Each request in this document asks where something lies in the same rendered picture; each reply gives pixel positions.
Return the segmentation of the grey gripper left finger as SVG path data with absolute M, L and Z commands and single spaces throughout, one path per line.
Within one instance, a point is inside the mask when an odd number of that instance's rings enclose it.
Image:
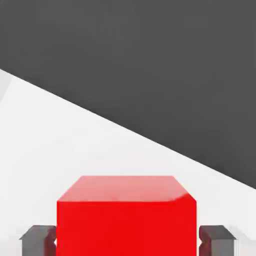
M 9 234 L 5 256 L 56 256 L 55 225 L 32 225 L 27 230 Z

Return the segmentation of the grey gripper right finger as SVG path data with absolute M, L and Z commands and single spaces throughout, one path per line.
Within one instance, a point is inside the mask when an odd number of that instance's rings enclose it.
M 201 225 L 199 256 L 253 256 L 253 240 L 237 227 Z

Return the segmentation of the small red cube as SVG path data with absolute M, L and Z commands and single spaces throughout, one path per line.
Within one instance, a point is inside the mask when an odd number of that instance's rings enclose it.
M 56 256 L 197 256 L 197 202 L 173 176 L 82 176 L 56 240 Z

